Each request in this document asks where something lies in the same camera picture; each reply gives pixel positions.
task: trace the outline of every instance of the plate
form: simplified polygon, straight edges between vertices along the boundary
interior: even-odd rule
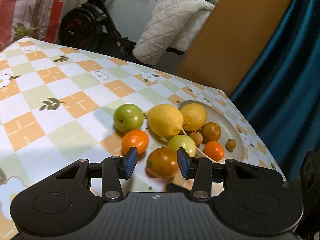
[[[179,110],[181,110],[185,105],[188,105],[191,103],[196,103],[196,104],[202,105],[204,107],[204,109],[207,111],[207,114],[208,114],[206,123],[215,122],[221,128],[221,137],[218,140],[218,143],[220,143],[222,145],[222,147],[224,147],[225,155],[222,160],[218,161],[218,163],[224,163],[224,161],[226,159],[235,159],[239,162],[243,162],[244,145],[243,145],[243,142],[242,142],[242,139],[241,139],[239,133],[236,131],[236,129],[233,127],[233,125],[223,115],[221,115],[218,111],[216,111],[214,108],[212,108],[211,106],[208,106],[204,103],[201,103],[199,101],[195,101],[195,100],[183,101],[179,105]],[[182,129],[182,132],[185,135],[187,135],[185,130]],[[236,148],[232,152],[229,152],[225,147],[225,144],[229,139],[236,140]],[[204,144],[200,144],[199,147],[196,148],[196,155],[209,158],[207,155],[205,155],[202,152],[203,149],[204,149]]]

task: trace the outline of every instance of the wooden door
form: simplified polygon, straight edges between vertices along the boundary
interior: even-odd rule
[[[175,75],[227,95],[273,35],[291,0],[220,0]]]

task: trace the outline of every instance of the white quilted jacket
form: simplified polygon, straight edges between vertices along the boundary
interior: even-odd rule
[[[133,55],[154,65],[168,47],[187,51],[213,7],[205,0],[157,0]]]

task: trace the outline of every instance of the orange fruit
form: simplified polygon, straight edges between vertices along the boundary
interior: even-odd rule
[[[145,132],[138,129],[131,130],[122,138],[121,152],[126,154],[131,147],[136,147],[139,155],[147,149],[148,143],[149,137]]]
[[[147,159],[147,171],[157,178],[171,178],[178,168],[177,153],[167,147],[155,149]]]
[[[203,150],[204,154],[218,162],[224,157],[224,148],[215,141],[207,142]]]
[[[215,122],[208,122],[206,123],[202,129],[201,134],[203,136],[203,140],[205,142],[210,141],[218,141],[221,136],[221,128]]]

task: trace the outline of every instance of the green apple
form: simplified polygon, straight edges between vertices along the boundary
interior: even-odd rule
[[[180,147],[183,147],[186,152],[190,155],[190,157],[194,157],[196,155],[196,144],[189,137],[184,134],[176,135],[172,137],[168,142],[168,147],[177,153]]]
[[[143,123],[143,112],[136,105],[124,104],[115,110],[113,122],[120,132],[127,133],[141,127]]]

